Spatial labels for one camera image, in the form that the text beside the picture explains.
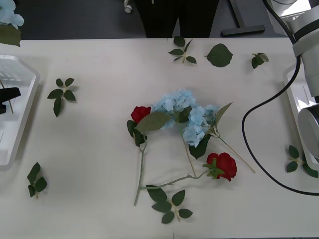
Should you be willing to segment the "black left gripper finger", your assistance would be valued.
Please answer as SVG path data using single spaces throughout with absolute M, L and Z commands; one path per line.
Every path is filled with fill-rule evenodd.
M 8 91 L 1 91 L 0 92 L 0 103 L 4 103 L 6 101 L 9 101 L 11 99 L 14 99 L 16 97 L 20 96 L 20 91 L 17 92 L 8 92 Z
M 3 88 L 0 90 L 1 97 L 19 97 L 20 90 L 18 87 Z

